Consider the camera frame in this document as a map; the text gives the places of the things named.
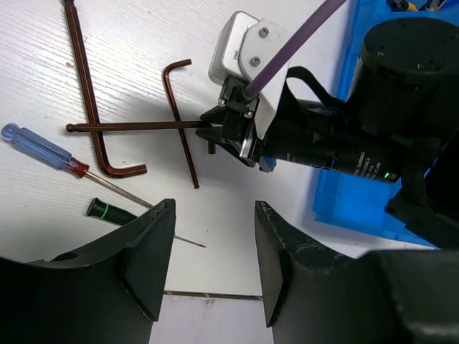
screwdriver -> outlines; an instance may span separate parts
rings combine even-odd
[[[27,128],[20,128],[15,123],[9,123],[1,129],[1,136],[4,140],[9,141],[18,151],[26,153],[28,156],[46,163],[48,166],[54,167],[57,170],[70,172],[78,178],[87,177],[90,180],[109,188],[111,191],[136,202],[137,204],[145,206],[148,209],[153,208],[153,205],[150,203],[134,196],[122,188],[117,187],[104,178],[89,172],[89,165],[78,161],[72,157],[70,152],[67,152],[65,149],[52,142],[49,142]],[[175,238],[199,247],[205,247],[202,244],[192,242],[191,240],[181,238],[177,235]]]

black screwdriver handle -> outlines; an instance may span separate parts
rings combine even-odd
[[[105,203],[97,197],[91,201],[91,204],[87,208],[86,215],[120,226],[137,219],[137,216],[131,214],[129,211]]]

metal rod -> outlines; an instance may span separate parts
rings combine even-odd
[[[100,123],[98,106],[95,102],[94,87],[87,63],[85,42],[81,32],[78,12],[73,4],[73,0],[64,0],[65,17],[69,27],[70,40],[72,41],[75,64],[77,65],[78,76],[80,78],[81,93],[89,123]],[[127,168],[114,168],[108,160],[107,149],[103,140],[102,133],[92,133],[95,156],[98,160],[100,170],[112,178],[125,178],[146,173],[145,165],[132,166]]]
[[[144,122],[144,123],[78,123],[67,124],[69,133],[94,133],[102,131],[132,131],[132,130],[164,130],[164,129],[190,129],[207,128],[208,123],[201,121],[183,122]]]
[[[153,208],[153,205],[150,204],[149,202],[146,202],[143,199],[140,199],[137,196],[134,196],[130,192],[127,192],[126,190],[124,190],[122,188],[119,188],[115,184],[112,184],[111,182],[105,180],[104,178],[101,178],[101,177],[95,175],[94,173],[87,172],[85,174],[85,177],[88,177],[91,181],[94,181],[94,182],[96,182],[96,183],[98,183],[98,184],[100,184],[100,185],[102,185],[102,186],[104,186],[106,188],[109,188],[111,191],[114,191],[117,194],[120,194],[121,196],[124,196],[127,199],[130,199],[131,201],[136,202],[137,204],[140,204],[141,206],[145,206],[148,209]],[[204,246],[203,244],[200,244],[199,242],[193,242],[192,240],[182,238],[181,236],[178,236],[178,235],[174,235],[174,238],[178,239],[178,240],[182,240],[183,242],[187,242],[189,244],[193,244],[193,245],[198,246],[198,247],[206,248],[206,246]]]
[[[195,245],[195,246],[198,246],[198,247],[202,247],[203,249],[207,248],[207,246],[205,246],[203,244],[200,244],[199,242],[193,242],[192,240],[188,240],[188,239],[182,238],[181,236],[178,236],[178,235],[174,235],[174,238],[178,239],[178,240],[182,240],[183,242],[187,242],[189,244],[192,244],[192,245]]]
[[[126,190],[123,190],[122,188],[116,186],[115,184],[112,184],[111,182],[105,180],[104,178],[101,178],[94,173],[87,172],[85,174],[85,177],[88,177],[91,181],[95,181],[96,183],[99,183],[100,185],[109,188],[111,191],[116,192],[117,194],[120,194],[121,196],[126,197],[127,199],[130,199],[131,201],[136,202],[137,204],[140,204],[141,206],[145,206],[146,208],[153,208],[153,205],[150,204],[149,202],[145,202],[143,199],[138,198],[137,196],[134,196],[130,192],[127,192]]]
[[[172,109],[172,113],[174,114],[175,121],[179,122],[181,120],[179,109],[177,107],[177,102],[175,101],[174,91],[172,90],[171,80],[169,78],[169,74],[172,70],[176,68],[185,67],[191,64],[190,59],[184,59],[183,61],[178,61],[175,63],[170,64],[164,69],[163,72],[163,83],[164,88],[166,89],[167,99]],[[196,169],[194,168],[193,158],[191,157],[191,152],[189,150],[188,141],[186,140],[185,131],[183,129],[179,129],[179,136],[181,145],[184,148],[186,162],[188,163],[188,169],[191,174],[191,180],[193,181],[194,188],[199,188],[198,182],[198,175],[196,173]]]

long hex key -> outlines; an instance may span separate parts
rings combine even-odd
[[[64,0],[65,16],[69,27],[70,40],[72,41],[75,62],[78,76],[80,77],[81,92],[85,102],[88,122],[91,124],[100,123],[98,107],[95,102],[93,82],[87,63],[85,45],[82,37],[78,12],[73,4],[74,0]],[[93,139],[95,156],[98,160],[100,170],[107,176],[113,178],[125,178],[146,173],[145,165],[132,166],[127,168],[114,168],[110,165],[107,150],[102,133],[91,133]]]

screwdriver shaft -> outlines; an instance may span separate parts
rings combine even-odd
[[[137,204],[140,204],[141,206],[145,206],[148,209],[153,208],[153,205],[151,205],[149,202],[145,202],[143,199],[140,199],[137,196],[134,196],[130,192],[127,192],[126,190],[116,186],[115,184],[112,184],[111,182],[105,180],[104,178],[101,178],[89,171],[85,174],[85,177],[88,177],[90,180],[95,181],[96,183],[99,183],[100,185],[106,188],[109,188],[111,191],[114,191],[117,194],[120,194],[121,196],[124,196],[127,199],[130,199],[131,201],[136,202]]]
[[[153,208],[153,205],[151,205],[149,202],[146,202],[143,199],[140,199],[137,196],[134,196],[130,192],[127,192],[126,190],[116,186],[115,184],[112,184],[111,182],[105,180],[104,178],[101,178],[101,177],[95,175],[94,173],[91,173],[91,172],[88,171],[85,174],[85,177],[88,177],[91,181],[94,181],[94,182],[96,182],[96,183],[98,183],[98,184],[100,184],[100,185],[102,185],[102,186],[104,186],[106,188],[109,188],[111,191],[114,191],[117,194],[120,194],[121,196],[124,196],[127,199],[130,199],[131,201],[136,202],[137,204],[140,204],[141,206],[145,206],[148,209]],[[182,238],[181,236],[178,236],[178,235],[174,235],[174,238],[178,239],[178,240],[182,240],[183,242],[187,242],[189,244],[193,244],[193,245],[198,246],[198,247],[206,248],[206,246],[204,246],[203,244],[200,244],[198,242],[193,242],[192,240],[188,240],[188,239]]]

